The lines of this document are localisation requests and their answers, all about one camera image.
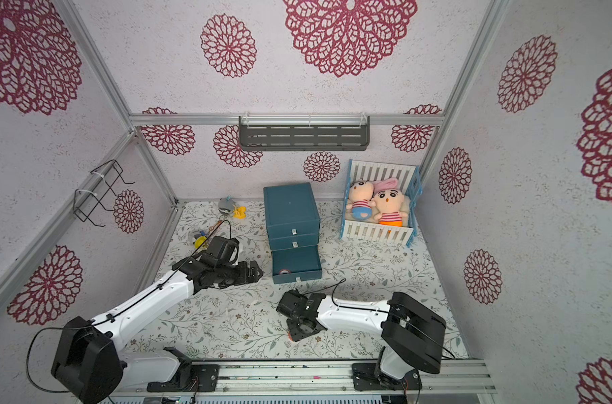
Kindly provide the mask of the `teal three-drawer cabinet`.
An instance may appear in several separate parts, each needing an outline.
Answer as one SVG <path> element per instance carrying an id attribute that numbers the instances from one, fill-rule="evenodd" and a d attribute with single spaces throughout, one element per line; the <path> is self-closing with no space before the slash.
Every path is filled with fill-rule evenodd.
<path id="1" fill-rule="evenodd" d="M 311 184 L 265 187 L 264 207 L 273 283 L 288 284 L 321 279 L 321 219 Z M 282 269 L 292 273 L 279 275 Z"/>

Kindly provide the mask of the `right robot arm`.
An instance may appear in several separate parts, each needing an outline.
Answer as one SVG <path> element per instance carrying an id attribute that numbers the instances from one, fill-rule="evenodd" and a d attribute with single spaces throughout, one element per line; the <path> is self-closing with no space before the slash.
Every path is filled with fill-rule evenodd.
<path id="1" fill-rule="evenodd" d="M 412 370 L 441 372 L 447 323 L 405 293 L 395 292 L 382 301 L 349 301 L 292 290 L 282 296 L 277 312 L 287 318 L 288 335 L 294 342 L 324 330 L 378 336 L 383 349 L 377 377 L 402 380 Z"/>

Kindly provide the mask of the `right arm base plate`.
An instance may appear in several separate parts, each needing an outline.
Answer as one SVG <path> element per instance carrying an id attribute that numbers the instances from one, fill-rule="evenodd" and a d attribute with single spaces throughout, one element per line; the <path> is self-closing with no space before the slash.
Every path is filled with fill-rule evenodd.
<path id="1" fill-rule="evenodd" d="M 376 362 L 354 363 L 351 365 L 354 389 L 358 392 L 369 391 L 419 391 L 422 388 L 418 370 L 412 370 L 402 379 L 395 379 L 381 373 Z"/>

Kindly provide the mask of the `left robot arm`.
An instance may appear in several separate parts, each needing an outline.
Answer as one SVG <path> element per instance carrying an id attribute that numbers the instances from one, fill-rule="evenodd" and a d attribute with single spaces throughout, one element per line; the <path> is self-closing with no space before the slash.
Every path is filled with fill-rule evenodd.
<path id="1" fill-rule="evenodd" d="M 110 311 L 77 316 L 62 330 L 52 376 L 83 403 L 99 403 L 124 387 L 147 385 L 171 392 L 193 388 L 191 360 L 176 348 L 123 355 L 128 342 L 172 306 L 210 288 L 255 284 L 264 273 L 255 261 L 213 265 L 188 257 L 159 283 Z"/>

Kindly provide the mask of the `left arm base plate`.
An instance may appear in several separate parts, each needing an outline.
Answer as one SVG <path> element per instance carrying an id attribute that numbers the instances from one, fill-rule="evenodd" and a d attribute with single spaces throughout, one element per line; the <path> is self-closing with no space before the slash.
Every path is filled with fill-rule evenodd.
<path id="1" fill-rule="evenodd" d="M 215 392 L 220 372 L 219 365 L 191 365 L 181 367 L 170 381 L 150 382 L 150 393 Z"/>

